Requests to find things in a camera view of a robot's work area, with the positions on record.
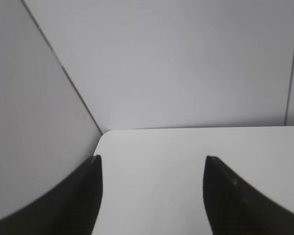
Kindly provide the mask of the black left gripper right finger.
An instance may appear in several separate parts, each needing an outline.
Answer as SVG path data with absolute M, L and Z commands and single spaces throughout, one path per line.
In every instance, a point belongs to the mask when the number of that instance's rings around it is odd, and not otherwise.
M 207 156 L 203 202 L 215 235 L 294 235 L 294 213 L 251 186 L 220 158 Z

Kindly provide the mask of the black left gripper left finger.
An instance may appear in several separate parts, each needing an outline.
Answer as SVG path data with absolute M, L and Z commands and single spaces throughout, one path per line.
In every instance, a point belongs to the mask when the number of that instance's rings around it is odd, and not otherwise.
M 42 197 L 0 219 L 0 235 L 90 235 L 101 199 L 102 161 L 96 155 Z

